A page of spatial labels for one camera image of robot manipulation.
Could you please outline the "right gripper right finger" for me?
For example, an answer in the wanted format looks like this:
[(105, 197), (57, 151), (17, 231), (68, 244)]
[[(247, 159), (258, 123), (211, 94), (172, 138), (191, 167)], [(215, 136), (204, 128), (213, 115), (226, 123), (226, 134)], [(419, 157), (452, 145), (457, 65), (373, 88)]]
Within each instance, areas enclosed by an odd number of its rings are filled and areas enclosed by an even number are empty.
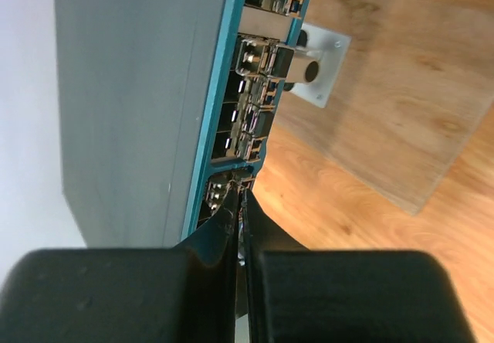
[(268, 251), (293, 252), (308, 249), (265, 214), (250, 190), (245, 190), (242, 194), (241, 214), (249, 339), (251, 342), (262, 342), (266, 333), (262, 254)]

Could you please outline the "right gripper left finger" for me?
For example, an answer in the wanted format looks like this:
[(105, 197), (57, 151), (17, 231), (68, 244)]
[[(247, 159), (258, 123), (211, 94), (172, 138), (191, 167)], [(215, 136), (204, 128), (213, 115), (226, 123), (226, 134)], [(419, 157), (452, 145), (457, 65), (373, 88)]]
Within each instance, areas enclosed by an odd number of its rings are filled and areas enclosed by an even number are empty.
[(233, 342), (238, 250), (238, 193), (228, 190), (219, 209), (176, 250), (187, 256), (178, 342)]

